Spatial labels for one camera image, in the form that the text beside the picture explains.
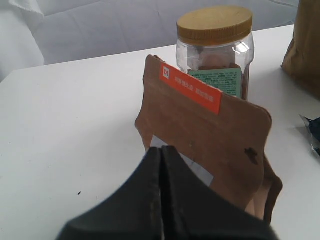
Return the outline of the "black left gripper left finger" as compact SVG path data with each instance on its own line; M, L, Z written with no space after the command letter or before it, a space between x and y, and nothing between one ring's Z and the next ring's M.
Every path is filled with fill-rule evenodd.
M162 240L161 161L161 150L151 147L115 193L67 222L57 239Z

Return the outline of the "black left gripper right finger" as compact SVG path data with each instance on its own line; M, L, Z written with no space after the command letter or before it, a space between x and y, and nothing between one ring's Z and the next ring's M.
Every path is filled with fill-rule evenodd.
M163 222L168 240L317 240L320 166L282 168L284 192L273 223L260 220L209 189L175 148L162 149Z

